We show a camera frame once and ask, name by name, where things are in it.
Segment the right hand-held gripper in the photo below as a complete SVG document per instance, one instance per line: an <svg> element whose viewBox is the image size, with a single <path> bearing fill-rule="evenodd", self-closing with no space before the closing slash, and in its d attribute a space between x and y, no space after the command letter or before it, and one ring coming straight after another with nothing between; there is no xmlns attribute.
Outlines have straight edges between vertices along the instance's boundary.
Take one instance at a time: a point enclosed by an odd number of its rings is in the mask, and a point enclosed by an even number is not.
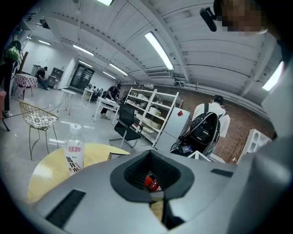
<svg viewBox="0 0 293 234"><path fill-rule="evenodd" d="M252 154L238 214L267 216L281 204L293 182L293 86L276 88L265 101L277 138Z"/></svg>

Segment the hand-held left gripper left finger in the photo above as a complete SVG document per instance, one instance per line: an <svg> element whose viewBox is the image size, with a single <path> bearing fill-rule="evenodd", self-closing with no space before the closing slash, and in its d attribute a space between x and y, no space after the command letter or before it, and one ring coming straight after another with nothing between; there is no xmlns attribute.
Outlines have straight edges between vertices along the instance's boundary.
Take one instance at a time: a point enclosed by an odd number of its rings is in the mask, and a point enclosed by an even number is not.
<svg viewBox="0 0 293 234"><path fill-rule="evenodd" d="M114 169L147 151L123 155L82 169L49 191L34 210L66 234L166 234L147 202L130 202L110 183Z"/></svg>

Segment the small red bottle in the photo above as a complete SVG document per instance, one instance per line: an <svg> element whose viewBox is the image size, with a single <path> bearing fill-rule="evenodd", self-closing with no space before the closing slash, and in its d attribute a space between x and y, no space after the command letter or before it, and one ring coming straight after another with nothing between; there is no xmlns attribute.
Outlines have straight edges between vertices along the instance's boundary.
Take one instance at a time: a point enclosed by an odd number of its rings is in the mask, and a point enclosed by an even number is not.
<svg viewBox="0 0 293 234"><path fill-rule="evenodd" d="M154 178L153 175L148 175L146 177L144 186L149 192L155 192L155 191L161 190L161 187L158 184L158 181Z"/></svg>

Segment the white cabinet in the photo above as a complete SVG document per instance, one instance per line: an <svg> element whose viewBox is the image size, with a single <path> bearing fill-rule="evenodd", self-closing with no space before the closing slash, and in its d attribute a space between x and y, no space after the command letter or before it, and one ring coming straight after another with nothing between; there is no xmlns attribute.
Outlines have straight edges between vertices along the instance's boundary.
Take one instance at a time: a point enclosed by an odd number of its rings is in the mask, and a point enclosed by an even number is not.
<svg viewBox="0 0 293 234"><path fill-rule="evenodd" d="M267 144L270 141L271 141L271 139L268 138L263 133L259 132L256 129L251 129L249 131L247 140L245 142L245 145L243 147L241 155L237 159L236 164L238 164L241 161L242 157L245 154L253 153L253 152L257 151L259 148L261 148L262 146L264 146L265 144Z"/></svg>

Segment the clear plastic water bottle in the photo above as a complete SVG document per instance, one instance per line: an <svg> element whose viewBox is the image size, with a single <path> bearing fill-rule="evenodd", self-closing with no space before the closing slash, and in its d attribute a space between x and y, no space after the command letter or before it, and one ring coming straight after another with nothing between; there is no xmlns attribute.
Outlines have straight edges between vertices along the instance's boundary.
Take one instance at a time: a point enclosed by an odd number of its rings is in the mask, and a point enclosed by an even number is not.
<svg viewBox="0 0 293 234"><path fill-rule="evenodd" d="M81 134L81 125L72 123L69 135L64 141L64 154L69 175L74 175L84 168L85 141Z"/></svg>

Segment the grey refrigerator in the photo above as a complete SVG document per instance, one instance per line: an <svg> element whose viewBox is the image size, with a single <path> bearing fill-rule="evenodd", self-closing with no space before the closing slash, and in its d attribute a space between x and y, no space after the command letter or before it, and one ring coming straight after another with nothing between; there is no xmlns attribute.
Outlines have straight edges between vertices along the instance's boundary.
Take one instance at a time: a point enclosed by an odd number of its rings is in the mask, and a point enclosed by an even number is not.
<svg viewBox="0 0 293 234"><path fill-rule="evenodd" d="M174 107L164 129L158 138L155 148L164 152L169 152L171 147L187 127L190 121L190 112Z"/></svg>

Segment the black office chair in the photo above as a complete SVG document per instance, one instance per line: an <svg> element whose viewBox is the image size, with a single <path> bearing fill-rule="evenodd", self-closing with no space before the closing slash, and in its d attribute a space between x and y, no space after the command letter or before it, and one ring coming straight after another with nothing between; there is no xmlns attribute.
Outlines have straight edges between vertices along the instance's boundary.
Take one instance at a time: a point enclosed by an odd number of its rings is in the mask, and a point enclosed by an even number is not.
<svg viewBox="0 0 293 234"><path fill-rule="evenodd" d="M135 110L128 104L121 104L119 108L119 118L114 130L121 136L109 140L109 142L121 140L120 149L124 143L131 148L136 146L137 140L141 138L142 126L134 120Z"/></svg>

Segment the white desk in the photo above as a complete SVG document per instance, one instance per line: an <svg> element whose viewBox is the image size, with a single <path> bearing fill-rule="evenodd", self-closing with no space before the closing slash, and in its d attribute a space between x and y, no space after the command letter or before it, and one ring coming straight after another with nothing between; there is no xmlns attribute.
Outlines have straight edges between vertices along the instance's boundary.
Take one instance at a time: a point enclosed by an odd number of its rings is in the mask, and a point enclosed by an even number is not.
<svg viewBox="0 0 293 234"><path fill-rule="evenodd" d="M85 89L84 89L84 92L83 92L83 94L82 94L82 98L81 98L81 100L83 100L83 99L85 98L86 94L88 94L88 93L90 94L90 97L89 97L89 99L88 99L88 102L90 103L91 98L92 98L92 95L93 95L93 93L94 93L94 91L91 90L91 89L88 89L88 88L85 88Z"/></svg>
<svg viewBox="0 0 293 234"><path fill-rule="evenodd" d="M112 125L114 125L115 119L117 117L118 111L119 111L119 104L110 100L110 99L104 99L99 97L97 101L97 105L95 107L95 111L93 113L93 121L95 122L97 119L98 114L100 113L100 108L106 108L107 110L111 110L114 112L114 117L112 118Z"/></svg>

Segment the white round side table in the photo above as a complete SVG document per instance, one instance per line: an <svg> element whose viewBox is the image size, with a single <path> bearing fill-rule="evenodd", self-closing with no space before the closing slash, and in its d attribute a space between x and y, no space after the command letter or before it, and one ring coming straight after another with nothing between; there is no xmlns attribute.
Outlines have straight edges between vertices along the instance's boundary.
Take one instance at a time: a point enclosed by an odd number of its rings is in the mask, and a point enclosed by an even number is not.
<svg viewBox="0 0 293 234"><path fill-rule="evenodd" d="M61 89L61 91L63 92L63 95L61 100L59 101L56 112L58 113L61 107L63 106L65 108L65 111L68 112L68 115L70 116L72 99L73 99L73 96L76 95L76 93L68 89Z"/></svg>

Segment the white shelf unit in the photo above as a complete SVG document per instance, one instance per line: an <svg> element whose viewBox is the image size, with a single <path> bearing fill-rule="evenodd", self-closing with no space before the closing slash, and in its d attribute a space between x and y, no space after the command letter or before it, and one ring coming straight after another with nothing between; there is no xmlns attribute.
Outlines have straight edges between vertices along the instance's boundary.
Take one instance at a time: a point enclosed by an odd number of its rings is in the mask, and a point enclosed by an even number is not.
<svg viewBox="0 0 293 234"><path fill-rule="evenodd" d="M177 104L182 104L179 93L169 94L154 90L142 90L131 88L126 96L125 104L135 110L135 122L147 122L156 130L155 133L146 133L142 130L142 136L155 147L167 120Z"/></svg>

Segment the dark glass door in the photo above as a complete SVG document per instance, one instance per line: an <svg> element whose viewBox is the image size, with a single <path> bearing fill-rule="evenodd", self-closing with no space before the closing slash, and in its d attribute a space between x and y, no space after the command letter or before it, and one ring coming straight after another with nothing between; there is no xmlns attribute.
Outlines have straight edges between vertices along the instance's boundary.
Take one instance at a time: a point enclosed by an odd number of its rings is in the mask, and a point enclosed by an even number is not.
<svg viewBox="0 0 293 234"><path fill-rule="evenodd" d="M79 64L71 79L70 86L79 90L84 90L88 87L94 72L93 69Z"/></svg>

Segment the ceiling air vent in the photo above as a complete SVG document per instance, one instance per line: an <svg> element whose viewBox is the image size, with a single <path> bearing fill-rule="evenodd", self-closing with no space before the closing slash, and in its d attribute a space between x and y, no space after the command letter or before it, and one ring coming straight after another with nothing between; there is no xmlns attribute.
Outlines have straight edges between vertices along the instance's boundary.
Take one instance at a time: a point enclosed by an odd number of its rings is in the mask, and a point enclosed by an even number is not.
<svg viewBox="0 0 293 234"><path fill-rule="evenodd" d="M173 73L169 71L153 71L147 73L149 78L173 78Z"/></svg>

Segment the grey metal cabinet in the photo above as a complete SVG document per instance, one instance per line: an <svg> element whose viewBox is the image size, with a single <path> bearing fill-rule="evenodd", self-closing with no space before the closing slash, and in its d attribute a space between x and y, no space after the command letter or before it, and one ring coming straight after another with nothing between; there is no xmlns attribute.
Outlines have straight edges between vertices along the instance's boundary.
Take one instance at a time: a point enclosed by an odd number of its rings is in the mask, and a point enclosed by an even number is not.
<svg viewBox="0 0 293 234"><path fill-rule="evenodd" d="M61 81L62 75L63 75L63 70L60 70L56 67L53 68L51 75L49 76L49 87L53 89L58 89L59 82Z"/></svg>

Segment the checkered cloth table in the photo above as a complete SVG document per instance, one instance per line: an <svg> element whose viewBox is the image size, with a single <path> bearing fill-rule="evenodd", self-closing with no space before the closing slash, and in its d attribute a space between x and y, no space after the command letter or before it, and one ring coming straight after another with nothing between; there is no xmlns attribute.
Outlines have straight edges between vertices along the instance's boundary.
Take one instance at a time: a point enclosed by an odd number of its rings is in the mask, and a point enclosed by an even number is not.
<svg viewBox="0 0 293 234"><path fill-rule="evenodd" d="M22 99L24 100L26 89L31 90L31 96L33 96L33 88L37 88L38 81L36 77L33 77L29 74L16 74L14 75L14 93L15 95L16 90L20 88L18 93L18 98L20 98L22 94Z"/></svg>

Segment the ceiling strip lights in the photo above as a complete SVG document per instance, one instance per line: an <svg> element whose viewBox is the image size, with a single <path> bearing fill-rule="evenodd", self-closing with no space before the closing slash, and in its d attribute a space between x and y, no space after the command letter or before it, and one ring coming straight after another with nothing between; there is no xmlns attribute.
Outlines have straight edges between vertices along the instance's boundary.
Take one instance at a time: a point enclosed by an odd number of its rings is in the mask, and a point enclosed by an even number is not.
<svg viewBox="0 0 293 234"><path fill-rule="evenodd" d="M40 0L62 42L124 82L203 85L243 95L261 89L281 61L269 34L210 31L200 9L213 0ZM169 71L173 78L149 78Z"/></svg>

